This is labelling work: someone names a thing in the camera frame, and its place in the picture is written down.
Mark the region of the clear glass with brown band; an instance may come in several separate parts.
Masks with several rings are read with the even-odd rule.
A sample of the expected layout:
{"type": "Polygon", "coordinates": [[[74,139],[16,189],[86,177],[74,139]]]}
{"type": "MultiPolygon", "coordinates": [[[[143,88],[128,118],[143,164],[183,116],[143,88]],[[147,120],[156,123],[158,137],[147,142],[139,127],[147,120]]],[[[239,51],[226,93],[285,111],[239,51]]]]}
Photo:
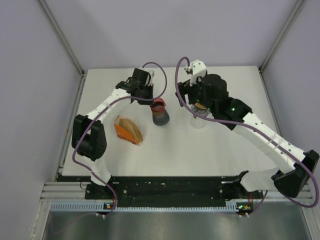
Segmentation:
{"type": "Polygon", "coordinates": [[[199,118],[199,117],[196,117],[196,116],[192,116],[191,119],[190,119],[190,124],[195,129],[202,129],[202,128],[205,127],[206,121],[203,120],[202,118],[199,118]]]}

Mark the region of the brown paper coffee filter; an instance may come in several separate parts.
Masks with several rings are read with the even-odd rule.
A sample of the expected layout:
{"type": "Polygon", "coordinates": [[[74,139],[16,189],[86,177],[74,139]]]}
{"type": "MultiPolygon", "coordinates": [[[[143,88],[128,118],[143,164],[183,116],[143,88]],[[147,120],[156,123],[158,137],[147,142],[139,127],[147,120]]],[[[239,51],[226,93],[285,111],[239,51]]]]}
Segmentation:
{"type": "Polygon", "coordinates": [[[199,104],[199,103],[196,103],[195,106],[196,106],[197,108],[199,108],[199,109],[206,110],[206,108],[205,108],[203,105],[199,104]]]}

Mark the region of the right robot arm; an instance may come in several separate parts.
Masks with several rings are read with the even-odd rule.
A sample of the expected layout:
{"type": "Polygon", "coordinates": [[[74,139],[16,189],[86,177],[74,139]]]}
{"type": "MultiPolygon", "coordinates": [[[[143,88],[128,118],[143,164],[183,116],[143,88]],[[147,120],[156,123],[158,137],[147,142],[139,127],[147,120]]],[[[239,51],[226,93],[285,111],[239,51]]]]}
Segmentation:
{"type": "Polygon", "coordinates": [[[206,121],[223,124],[244,137],[270,158],[275,168],[262,171],[243,171],[240,181],[233,185],[233,192],[245,198],[257,190],[277,190],[286,198],[296,198],[311,180],[319,191],[313,172],[319,161],[314,150],[304,151],[285,140],[264,124],[252,108],[227,91],[227,83],[217,74],[204,73],[192,76],[185,82],[174,81],[176,96],[182,107],[192,111],[191,105],[199,104],[209,111],[212,118],[206,121]]]}

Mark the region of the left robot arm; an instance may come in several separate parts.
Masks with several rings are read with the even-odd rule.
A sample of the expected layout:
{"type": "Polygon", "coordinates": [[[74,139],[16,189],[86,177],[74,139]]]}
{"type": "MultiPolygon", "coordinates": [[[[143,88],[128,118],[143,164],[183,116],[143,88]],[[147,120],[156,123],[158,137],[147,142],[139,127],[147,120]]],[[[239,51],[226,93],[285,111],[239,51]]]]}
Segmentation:
{"type": "Polygon", "coordinates": [[[120,111],[137,101],[149,105],[153,98],[153,70],[135,68],[132,76],[119,82],[111,94],[91,112],[78,114],[73,120],[71,146],[72,161],[87,169],[96,192],[102,198],[109,198],[114,191],[108,183],[111,174],[101,160],[107,149],[105,127],[113,122],[120,111]]]}

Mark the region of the dark grey plastic dripper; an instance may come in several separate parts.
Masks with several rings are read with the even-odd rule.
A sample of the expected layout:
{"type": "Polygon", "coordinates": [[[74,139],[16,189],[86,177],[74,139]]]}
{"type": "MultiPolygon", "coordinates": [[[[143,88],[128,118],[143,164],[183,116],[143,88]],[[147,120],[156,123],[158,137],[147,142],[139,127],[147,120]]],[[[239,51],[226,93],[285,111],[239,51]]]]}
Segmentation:
{"type": "Polygon", "coordinates": [[[195,105],[192,105],[191,109],[193,111],[193,117],[198,117],[196,114],[201,115],[203,117],[207,117],[210,114],[210,111],[208,109],[200,109],[195,105]]]}

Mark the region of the red lidded coffee carafe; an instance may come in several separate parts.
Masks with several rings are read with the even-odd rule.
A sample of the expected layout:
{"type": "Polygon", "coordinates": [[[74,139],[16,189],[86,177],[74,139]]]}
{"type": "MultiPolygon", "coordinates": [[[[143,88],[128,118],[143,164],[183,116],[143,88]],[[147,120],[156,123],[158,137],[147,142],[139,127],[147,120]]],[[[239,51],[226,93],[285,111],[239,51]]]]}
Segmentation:
{"type": "Polygon", "coordinates": [[[156,126],[162,127],[169,123],[170,116],[166,110],[165,101],[162,98],[157,98],[150,105],[152,113],[152,121],[156,126]]]}

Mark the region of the orange coffee filter box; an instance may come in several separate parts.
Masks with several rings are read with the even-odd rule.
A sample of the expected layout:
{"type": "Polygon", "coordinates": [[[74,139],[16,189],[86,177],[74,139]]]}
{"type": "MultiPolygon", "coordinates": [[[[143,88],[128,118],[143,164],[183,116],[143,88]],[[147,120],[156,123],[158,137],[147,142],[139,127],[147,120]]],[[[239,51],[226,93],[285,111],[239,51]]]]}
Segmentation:
{"type": "Polygon", "coordinates": [[[130,142],[134,145],[139,146],[142,142],[138,143],[137,140],[134,140],[133,137],[131,136],[131,134],[129,132],[127,132],[124,128],[122,128],[120,126],[120,119],[128,119],[125,117],[122,117],[120,115],[117,116],[117,118],[114,121],[114,128],[115,128],[115,132],[118,138],[125,140],[127,142],[130,142]]]}

